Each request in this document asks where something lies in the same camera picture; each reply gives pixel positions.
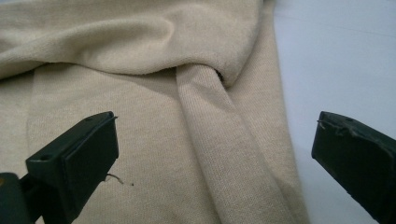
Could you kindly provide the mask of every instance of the cloth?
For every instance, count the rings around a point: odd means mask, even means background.
[[[100,184],[75,223],[308,223],[273,7],[0,5],[0,169],[23,175],[29,155],[111,110],[120,157],[110,173],[125,184]]]

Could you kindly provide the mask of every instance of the knit texture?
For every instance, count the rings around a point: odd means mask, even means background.
[[[308,223],[273,1],[0,5],[0,169],[111,110],[120,157],[74,223]],[[19,75],[33,69],[33,74]]]

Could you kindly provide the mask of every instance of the fabric fold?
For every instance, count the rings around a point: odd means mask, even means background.
[[[202,63],[231,86],[257,37],[261,8],[260,0],[6,3],[0,6],[0,78],[43,63],[127,75]]]
[[[177,68],[191,141],[222,223],[293,223],[257,143],[213,68]]]

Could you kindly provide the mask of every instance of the white surface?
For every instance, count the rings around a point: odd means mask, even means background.
[[[396,0],[278,0],[290,134],[313,224],[376,223],[311,158],[320,111],[396,138]]]

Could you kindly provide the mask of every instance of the beige knit fabric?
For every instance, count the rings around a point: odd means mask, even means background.
[[[273,6],[0,5],[0,170],[22,176],[28,155],[111,110],[120,158],[110,173],[125,184],[99,185],[75,223],[308,223]]]

